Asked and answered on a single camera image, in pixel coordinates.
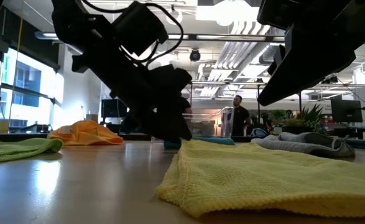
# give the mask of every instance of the blue cloth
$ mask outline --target blue cloth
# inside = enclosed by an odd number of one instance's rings
[[[234,141],[230,138],[194,136],[194,137],[192,137],[192,139],[212,142],[212,143],[217,143],[217,144],[223,144],[223,145],[228,145],[228,146],[235,145]],[[164,148],[165,149],[179,149],[179,148],[181,148],[181,140],[179,140],[178,142],[164,141]]]

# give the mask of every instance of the yellow towel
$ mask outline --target yellow towel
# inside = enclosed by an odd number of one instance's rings
[[[94,121],[78,121],[63,126],[48,135],[49,139],[60,139],[66,146],[122,144],[122,138]]]
[[[160,198],[194,217],[227,209],[277,208],[324,217],[365,217],[365,166],[255,143],[184,141]]]

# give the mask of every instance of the man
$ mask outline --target man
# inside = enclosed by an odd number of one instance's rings
[[[243,136],[244,127],[250,124],[250,114],[248,110],[242,107],[242,97],[236,95],[233,99],[234,116],[232,136]]]

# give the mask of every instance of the green towel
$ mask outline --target green towel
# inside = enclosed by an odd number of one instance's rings
[[[0,162],[32,157],[43,152],[58,152],[59,139],[32,138],[20,142],[0,142]]]

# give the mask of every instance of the orange towel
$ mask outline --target orange towel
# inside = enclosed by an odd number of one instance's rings
[[[122,138],[117,134],[91,120],[63,126],[50,133],[48,138],[60,139],[66,146],[122,144]]]

